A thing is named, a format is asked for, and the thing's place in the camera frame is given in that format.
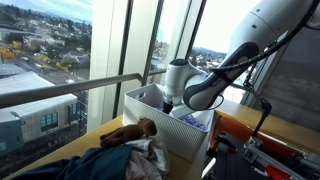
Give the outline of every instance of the metal railing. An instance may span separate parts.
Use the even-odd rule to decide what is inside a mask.
[[[121,83],[137,79],[142,82],[142,76],[139,73],[120,75],[108,78],[101,78],[95,80],[88,80],[84,82],[75,82],[72,84],[62,84],[56,86],[49,86],[37,89],[30,89],[25,91],[11,92],[0,95],[0,108],[6,108],[24,104],[28,102],[47,99],[55,96],[60,96],[69,93],[75,93],[101,86]]]

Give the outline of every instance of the brown plush toy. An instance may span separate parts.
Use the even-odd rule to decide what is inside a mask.
[[[128,141],[140,139],[157,134],[155,123],[146,117],[140,117],[137,124],[118,128],[110,133],[100,136],[100,146],[103,148],[115,147]]]

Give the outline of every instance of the robotic arm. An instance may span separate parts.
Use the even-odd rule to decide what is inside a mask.
[[[218,68],[237,65],[263,53],[283,33],[297,26],[312,9],[311,4],[311,0],[262,0],[235,29],[229,52]],[[310,20],[320,19],[319,14],[315,13]],[[182,100],[194,111],[210,108],[219,94],[250,65],[208,75],[187,60],[172,61],[165,78],[164,112],[169,113],[172,107],[181,105]]]

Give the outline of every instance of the white container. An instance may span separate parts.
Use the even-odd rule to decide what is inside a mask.
[[[200,130],[155,109],[163,106],[162,89],[160,85],[150,84],[125,93],[122,124],[136,124],[140,116],[154,120],[158,130],[156,138],[163,141],[171,152],[193,161],[211,130],[214,111],[199,111],[192,114],[205,125],[205,130]]]

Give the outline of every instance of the wooden table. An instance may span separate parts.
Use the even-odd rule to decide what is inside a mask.
[[[255,127],[261,117],[261,112],[248,108],[246,106],[233,103],[228,100],[224,101],[224,103],[216,110],[216,113],[234,117],[243,124],[250,127]],[[26,166],[25,168],[17,171],[7,178],[10,179],[16,174],[20,174],[24,171],[52,161],[70,158],[72,156],[81,156],[86,152],[87,149],[99,146],[100,135],[123,126],[121,122],[122,116],[119,116],[97,128],[96,130],[85,134],[79,139]],[[320,154],[320,133],[318,132],[311,131],[309,129],[292,124],[274,116],[268,116],[268,118],[265,120],[265,123],[261,127],[261,131],[284,142],[288,142],[302,147],[306,150]],[[169,152],[169,178],[172,180],[201,179],[206,147],[207,143],[203,143],[193,163],[190,163],[189,161],[184,160],[179,156]]]

